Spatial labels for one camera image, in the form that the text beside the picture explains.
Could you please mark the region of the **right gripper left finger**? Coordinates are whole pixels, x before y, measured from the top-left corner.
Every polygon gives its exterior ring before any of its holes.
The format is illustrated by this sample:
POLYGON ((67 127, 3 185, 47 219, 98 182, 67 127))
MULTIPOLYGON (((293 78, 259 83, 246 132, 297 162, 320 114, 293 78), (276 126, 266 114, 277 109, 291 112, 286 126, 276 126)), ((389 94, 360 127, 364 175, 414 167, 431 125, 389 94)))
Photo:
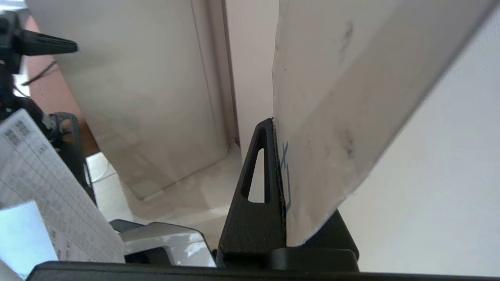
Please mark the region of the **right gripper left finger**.
POLYGON ((268 255, 286 246, 282 179, 273 120, 255 127, 218 242, 218 267, 264 268, 268 255), (259 151, 264 153, 264 202, 248 199, 259 151))

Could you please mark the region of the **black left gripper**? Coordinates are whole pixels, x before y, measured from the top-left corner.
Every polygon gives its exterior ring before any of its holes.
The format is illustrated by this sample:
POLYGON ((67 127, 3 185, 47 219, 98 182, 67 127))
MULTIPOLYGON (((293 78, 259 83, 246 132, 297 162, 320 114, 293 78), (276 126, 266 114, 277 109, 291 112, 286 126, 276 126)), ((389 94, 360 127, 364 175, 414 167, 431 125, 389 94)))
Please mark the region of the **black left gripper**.
POLYGON ((11 74, 19 74, 22 56, 78 52, 77 43, 29 30, 22 30, 16 11, 0 11, 0 62, 11 74))

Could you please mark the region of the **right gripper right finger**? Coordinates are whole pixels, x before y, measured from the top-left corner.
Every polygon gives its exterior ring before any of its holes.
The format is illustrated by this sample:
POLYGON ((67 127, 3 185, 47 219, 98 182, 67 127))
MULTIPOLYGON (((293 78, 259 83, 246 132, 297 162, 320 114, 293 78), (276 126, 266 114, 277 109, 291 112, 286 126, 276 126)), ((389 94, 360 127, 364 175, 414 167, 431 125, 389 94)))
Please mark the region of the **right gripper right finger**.
POLYGON ((359 250, 339 210, 304 244, 270 253, 270 269, 359 272, 359 250))

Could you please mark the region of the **blue and white door hanger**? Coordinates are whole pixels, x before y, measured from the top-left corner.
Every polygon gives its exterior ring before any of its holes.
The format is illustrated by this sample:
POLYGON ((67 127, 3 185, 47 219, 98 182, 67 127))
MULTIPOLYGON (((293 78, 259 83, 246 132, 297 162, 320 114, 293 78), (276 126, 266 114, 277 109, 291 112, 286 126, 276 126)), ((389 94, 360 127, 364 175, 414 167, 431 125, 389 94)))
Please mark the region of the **blue and white door hanger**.
POLYGON ((273 119, 286 245, 367 178, 500 0, 280 0, 273 119))

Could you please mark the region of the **silver robot base chassis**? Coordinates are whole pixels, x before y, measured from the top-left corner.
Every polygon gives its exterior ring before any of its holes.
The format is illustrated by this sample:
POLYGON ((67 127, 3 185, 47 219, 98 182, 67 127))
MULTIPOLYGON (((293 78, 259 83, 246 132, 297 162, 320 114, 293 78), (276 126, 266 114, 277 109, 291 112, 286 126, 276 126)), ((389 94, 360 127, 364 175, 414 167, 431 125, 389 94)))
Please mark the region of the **silver robot base chassis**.
POLYGON ((109 222, 123 240, 126 263, 182 267, 216 267, 205 236, 194 228, 164 222, 109 222))

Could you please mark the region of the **white door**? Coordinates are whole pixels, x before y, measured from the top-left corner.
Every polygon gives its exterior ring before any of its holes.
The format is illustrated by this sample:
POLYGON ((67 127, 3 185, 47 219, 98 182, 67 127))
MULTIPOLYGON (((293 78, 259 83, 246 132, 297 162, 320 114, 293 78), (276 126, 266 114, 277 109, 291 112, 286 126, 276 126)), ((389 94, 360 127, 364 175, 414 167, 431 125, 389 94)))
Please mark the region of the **white door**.
POLYGON ((500 5, 339 211, 363 272, 500 276, 500 5))

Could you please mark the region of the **printed paper sheet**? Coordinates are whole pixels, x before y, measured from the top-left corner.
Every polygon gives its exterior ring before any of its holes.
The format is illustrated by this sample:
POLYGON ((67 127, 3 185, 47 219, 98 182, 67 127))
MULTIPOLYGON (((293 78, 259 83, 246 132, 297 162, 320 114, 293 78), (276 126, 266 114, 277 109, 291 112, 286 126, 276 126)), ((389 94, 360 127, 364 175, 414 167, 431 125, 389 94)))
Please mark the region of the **printed paper sheet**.
POLYGON ((57 260, 124 263, 123 241, 26 110, 0 123, 0 208, 34 201, 57 260))

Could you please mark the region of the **pale paper slip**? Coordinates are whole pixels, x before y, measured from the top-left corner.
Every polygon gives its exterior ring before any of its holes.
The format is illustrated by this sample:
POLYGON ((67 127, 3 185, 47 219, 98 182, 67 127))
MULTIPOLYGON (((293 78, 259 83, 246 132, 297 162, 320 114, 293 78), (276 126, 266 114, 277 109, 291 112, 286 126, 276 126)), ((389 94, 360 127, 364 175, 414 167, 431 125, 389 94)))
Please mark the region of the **pale paper slip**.
POLYGON ((58 257, 35 201, 0 210, 0 281, 25 281, 58 257))

